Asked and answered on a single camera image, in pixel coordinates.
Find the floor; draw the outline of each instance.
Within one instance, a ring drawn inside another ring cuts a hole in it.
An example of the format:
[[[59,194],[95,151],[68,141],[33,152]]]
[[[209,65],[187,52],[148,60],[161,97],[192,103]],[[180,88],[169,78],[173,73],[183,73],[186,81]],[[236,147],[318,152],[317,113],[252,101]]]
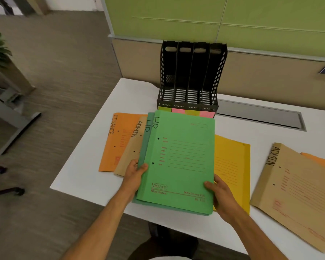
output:
[[[0,196],[0,260],[57,260],[103,207],[49,186],[111,93],[120,72],[101,12],[0,16],[0,32],[14,63],[36,87],[26,98],[25,114],[43,113],[0,156],[0,165],[9,168],[0,175],[0,189],[26,188],[21,197]],[[0,120],[0,147],[13,131]],[[125,214],[107,259],[126,260],[148,238],[147,222]],[[202,240],[195,258],[249,259]]]

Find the pink sticky note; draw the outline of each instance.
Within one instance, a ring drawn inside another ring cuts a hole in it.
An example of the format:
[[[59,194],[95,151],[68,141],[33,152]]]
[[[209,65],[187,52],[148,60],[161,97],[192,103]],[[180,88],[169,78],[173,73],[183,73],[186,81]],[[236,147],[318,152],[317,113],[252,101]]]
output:
[[[205,117],[205,118],[214,118],[215,112],[210,112],[210,111],[200,111],[200,117]]]
[[[185,114],[185,109],[172,109],[172,112]]]

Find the desk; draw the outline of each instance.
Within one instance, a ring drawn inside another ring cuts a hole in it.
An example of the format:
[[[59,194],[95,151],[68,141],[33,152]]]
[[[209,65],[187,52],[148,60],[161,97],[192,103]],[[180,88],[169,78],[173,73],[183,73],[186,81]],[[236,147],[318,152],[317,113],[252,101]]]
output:
[[[113,173],[98,172],[113,113],[153,112],[157,109],[158,91],[159,89],[150,83],[122,78],[66,161],[51,188],[105,206],[122,182],[122,178]],[[218,94],[218,99],[302,113],[306,132],[216,115],[216,134],[251,145],[251,193],[274,142],[286,144],[298,152],[325,158],[324,110],[221,94]],[[250,210],[251,217],[290,260],[325,259],[325,254],[308,245],[269,216],[253,206]],[[134,203],[126,207],[125,213],[246,254],[236,232],[216,213],[206,217]]]

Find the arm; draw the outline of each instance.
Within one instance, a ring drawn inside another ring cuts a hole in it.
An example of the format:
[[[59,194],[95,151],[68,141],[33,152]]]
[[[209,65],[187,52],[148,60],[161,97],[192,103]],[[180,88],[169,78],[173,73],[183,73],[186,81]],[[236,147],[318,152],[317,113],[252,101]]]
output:
[[[147,164],[137,169],[137,162],[138,160],[130,162],[117,193],[89,229],[66,251],[61,260],[104,260],[106,258],[124,209],[132,201],[140,186],[141,176],[148,169]]]
[[[238,205],[229,186],[216,174],[214,181],[216,183],[205,182],[204,185],[214,192],[214,206],[218,214],[234,228],[251,260],[288,260]]]

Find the black file organizer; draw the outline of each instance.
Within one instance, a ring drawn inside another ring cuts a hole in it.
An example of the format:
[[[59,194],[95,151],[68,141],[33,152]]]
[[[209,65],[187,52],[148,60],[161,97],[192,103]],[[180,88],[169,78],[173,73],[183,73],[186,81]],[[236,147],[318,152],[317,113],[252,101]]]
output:
[[[215,114],[217,87],[226,56],[226,44],[164,41],[160,52],[158,108]]]

